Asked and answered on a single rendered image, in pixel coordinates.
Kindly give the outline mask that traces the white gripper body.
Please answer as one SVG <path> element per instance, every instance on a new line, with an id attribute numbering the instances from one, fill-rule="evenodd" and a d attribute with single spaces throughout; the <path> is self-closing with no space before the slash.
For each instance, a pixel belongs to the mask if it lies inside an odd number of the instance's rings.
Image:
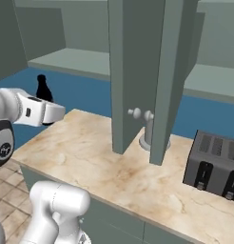
<path id="1" fill-rule="evenodd" d="M 65 113 L 66 113 L 66 108 L 64 106 L 47 102 L 43 123 L 49 124 L 49 123 L 60 121 L 64 118 Z"/>

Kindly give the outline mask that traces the wide grey-green cabinet door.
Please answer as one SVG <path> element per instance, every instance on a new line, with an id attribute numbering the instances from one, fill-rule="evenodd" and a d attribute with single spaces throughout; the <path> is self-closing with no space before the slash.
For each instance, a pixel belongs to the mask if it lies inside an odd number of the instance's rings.
<path id="1" fill-rule="evenodd" d="M 166 0 L 108 0 L 112 149 L 124 153 L 153 111 Z"/>

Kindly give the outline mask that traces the narrow grey-green cabinet door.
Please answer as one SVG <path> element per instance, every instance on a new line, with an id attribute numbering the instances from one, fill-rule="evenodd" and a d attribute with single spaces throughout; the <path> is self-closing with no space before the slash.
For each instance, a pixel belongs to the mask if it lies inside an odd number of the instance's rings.
<path id="1" fill-rule="evenodd" d="M 161 166 L 183 95 L 199 0 L 166 0 L 149 162 Z"/>

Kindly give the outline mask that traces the grey-green base cabinet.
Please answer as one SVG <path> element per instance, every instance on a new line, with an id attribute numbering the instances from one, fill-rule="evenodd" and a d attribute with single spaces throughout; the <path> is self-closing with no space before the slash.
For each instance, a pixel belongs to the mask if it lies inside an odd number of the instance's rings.
<path id="1" fill-rule="evenodd" d="M 66 179 L 60 180 L 59 176 L 48 176 L 47 174 L 33 169 L 20 166 L 28 190 L 32 185 L 40 180 L 69 183 L 84 190 L 88 189 L 88 184 L 76 183 L 76 180 L 83 176 L 83 180 L 89 183 L 95 174 L 88 170 L 70 169 L 66 171 Z M 109 204 L 103 197 L 96 193 L 91 194 L 90 205 L 87 213 L 83 215 L 83 230 L 87 232 L 92 244 L 195 244 L 171 232 L 167 232 L 157 226 L 146 223 L 141 218 L 126 213 L 117 205 Z"/>

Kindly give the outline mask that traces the grey round stand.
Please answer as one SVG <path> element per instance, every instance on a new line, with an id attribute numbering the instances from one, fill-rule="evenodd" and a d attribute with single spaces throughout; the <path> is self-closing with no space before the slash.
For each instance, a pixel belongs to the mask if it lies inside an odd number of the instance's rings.
<path id="1" fill-rule="evenodd" d="M 145 133 L 139 139 L 140 146 L 146 151 L 150 151 L 151 139 L 152 139 L 152 127 L 153 127 L 153 120 L 150 119 L 146 122 Z"/>

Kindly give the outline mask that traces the dark grey toaster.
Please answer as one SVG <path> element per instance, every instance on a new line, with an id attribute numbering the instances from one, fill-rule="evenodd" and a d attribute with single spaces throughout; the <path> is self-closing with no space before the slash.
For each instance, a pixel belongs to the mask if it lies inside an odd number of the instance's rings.
<path id="1" fill-rule="evenodd" d="M 234 138 L 197 130 L 183 183 L 234 201 Z"/>

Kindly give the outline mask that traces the grey-green wall cabinet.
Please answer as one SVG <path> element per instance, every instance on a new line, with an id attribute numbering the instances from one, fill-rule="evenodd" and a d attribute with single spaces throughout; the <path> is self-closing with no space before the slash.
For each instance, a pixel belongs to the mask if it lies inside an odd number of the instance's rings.
<path id="1" fill-rule="evenodd" d="M 0 0 L 0 76 L 26 66 L 110 78 L 108 0 Z M 234 0 L 199 0 L 184 94 L 234 103 Z"/>

